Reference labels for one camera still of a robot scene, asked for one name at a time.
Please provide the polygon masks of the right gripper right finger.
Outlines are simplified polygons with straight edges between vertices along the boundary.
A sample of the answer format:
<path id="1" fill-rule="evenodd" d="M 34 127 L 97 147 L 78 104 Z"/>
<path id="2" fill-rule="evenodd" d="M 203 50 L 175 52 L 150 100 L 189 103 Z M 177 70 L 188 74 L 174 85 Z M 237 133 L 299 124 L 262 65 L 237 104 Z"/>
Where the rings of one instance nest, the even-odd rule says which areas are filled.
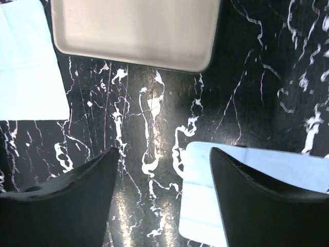
<path id="1" fill-rule="evenodd" d="M 328 195 L 281 182 L 219 148 L 210 165 L 229 246 L 328 246 Z"/>

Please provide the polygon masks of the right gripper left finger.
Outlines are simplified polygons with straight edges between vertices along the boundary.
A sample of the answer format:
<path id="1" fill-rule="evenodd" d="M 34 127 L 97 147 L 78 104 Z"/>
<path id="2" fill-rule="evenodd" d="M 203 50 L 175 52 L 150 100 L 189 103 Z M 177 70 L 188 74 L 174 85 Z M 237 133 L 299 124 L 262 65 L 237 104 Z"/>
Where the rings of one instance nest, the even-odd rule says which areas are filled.
<path id="1" fill-rule="evenodd" d="M 1 246 L 102 246 L 119 151 L 22 192 L 1 193 Z"/>

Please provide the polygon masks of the light blue cloth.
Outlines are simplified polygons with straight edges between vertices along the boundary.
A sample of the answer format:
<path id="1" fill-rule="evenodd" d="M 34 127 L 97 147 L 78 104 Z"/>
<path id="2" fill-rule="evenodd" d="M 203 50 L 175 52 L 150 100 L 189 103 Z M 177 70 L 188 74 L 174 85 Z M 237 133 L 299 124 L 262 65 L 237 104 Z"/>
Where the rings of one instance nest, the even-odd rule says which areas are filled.
<path id="1" fill-rule="evenodd" d="M 69 111 L 42 3 L 1 4 L 1 120 L 67 120 Z"/>
<path id="2" fill-rule="evenodd" d="M 179 233 L 211 246 L 227 246 L 210 165 L 212 148 L 280 181 L 317 192 L 328 191 L 328 157 L 266 149 L 191 142 L 184 164 Z"/>

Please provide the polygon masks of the dark green glasses case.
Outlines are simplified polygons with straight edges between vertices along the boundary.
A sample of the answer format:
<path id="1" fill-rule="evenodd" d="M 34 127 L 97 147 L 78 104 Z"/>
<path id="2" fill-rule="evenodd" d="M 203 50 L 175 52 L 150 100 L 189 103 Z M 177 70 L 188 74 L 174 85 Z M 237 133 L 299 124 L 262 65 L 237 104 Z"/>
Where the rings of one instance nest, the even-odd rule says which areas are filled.
<path id="1" fill-rule="evenodd" d="M 220 1 L 51 1 L 53 40 L 67 55 L 191 73 L 213 54 Z"/>

